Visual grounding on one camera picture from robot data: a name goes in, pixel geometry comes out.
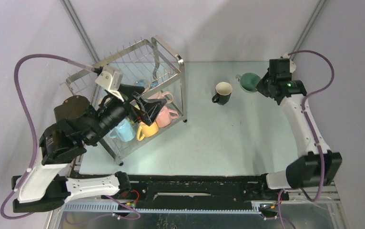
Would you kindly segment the yellow mug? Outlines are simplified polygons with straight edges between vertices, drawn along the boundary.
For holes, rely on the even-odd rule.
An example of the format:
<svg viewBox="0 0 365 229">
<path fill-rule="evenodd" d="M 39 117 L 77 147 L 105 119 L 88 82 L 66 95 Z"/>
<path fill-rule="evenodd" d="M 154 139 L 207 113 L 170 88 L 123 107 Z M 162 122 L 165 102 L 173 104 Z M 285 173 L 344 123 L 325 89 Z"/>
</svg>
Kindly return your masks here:
<svg viewBox="0 0 365 229">
<path fill-rule="evenodd" d="M 145 123 L 141 122 L 139 124 L 136 139 L 138 141 L 142 141 L 144 138 L 151 137 L 158 133 L 159 127 L 156 122 L 152 123 L 151 125 L 146 125 Z"/>
</svg>

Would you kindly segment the mint green mug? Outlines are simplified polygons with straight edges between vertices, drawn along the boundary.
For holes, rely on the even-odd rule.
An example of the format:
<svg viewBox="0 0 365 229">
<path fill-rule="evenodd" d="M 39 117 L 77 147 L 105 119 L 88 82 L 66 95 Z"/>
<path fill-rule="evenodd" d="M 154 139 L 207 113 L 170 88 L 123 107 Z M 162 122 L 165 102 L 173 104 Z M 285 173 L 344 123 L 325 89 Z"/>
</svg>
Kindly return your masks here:
<svg viewBox="0 0 365 229">
<path fill-rule="evenodd" d="M 257 92 L 256 86 L 260 82 L 261 77 L 255 73 L 244 73 L 242 75 L 236 75 L 236 80 L 239 82 L 240 87 L 248 92 Z"/>
</svg>

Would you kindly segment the black mug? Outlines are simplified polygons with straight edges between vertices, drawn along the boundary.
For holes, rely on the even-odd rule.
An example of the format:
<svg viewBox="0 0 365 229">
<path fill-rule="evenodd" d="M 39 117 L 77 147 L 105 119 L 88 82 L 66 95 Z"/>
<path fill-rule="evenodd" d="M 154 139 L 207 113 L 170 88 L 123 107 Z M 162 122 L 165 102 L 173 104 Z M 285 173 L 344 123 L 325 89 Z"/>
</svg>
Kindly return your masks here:
<svg viewBox="0 0 365 229">
<path fill-rule="evenodd" d="M 215 87 L 215 95 L 212 97 L 212 102 L 225 105 L 230 100 L 233 87 L 230 83 L 220 82 Z"/>
</svg>

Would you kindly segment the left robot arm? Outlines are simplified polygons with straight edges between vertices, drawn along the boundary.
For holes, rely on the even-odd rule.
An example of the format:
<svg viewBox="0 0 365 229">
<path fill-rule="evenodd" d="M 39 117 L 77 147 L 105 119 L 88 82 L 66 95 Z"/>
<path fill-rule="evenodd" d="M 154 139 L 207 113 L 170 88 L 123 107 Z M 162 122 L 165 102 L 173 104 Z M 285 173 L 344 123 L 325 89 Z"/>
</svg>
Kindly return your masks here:
<svg viewBox="0 0 365 229">
<path fill-rule="evenodd" d="M 38 141 L 38 162 L 26 178 L 12 178 L 12 189 L 18 191 L 13 211 L 47 212 L 93 196 L 127 198 L 131 185 L 124 172 L 95 178 L 69 178 L 59 172 L 86 153 L 86 146 L 97 146 L 122 121 L 153 124 L 167 101 L 145 99 L 143 91 L 143 87 L 122 84 L 121 97 L 107 93 L 98 108 L 81 95 L 69 97 L 55 107 L 56 123 L 46 128 Z"/>
</svg>

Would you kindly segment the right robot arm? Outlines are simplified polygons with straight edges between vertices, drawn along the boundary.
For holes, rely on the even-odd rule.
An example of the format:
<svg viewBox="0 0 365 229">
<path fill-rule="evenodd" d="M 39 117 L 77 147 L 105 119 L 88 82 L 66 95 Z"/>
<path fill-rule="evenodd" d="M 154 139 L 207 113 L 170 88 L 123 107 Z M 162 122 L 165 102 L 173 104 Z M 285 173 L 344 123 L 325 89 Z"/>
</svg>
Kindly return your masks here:
<svg viewBox="0 0 365 229">
<path fill-rule="evenodd" d="M 307 91 L 300 80 L 292 79 L 291 60 L 271 59 L 267 73 L 256 86 L 257 92 L 272 98 L 283 110 L 294 135 L 298 159 L 280 172 L 268 173 L 258 185 L 258 195 L 271 199 L 277 189 L 328 186 L 332 183 L 342 156 L 324 141 L 311 114 Z"/>
</svg>

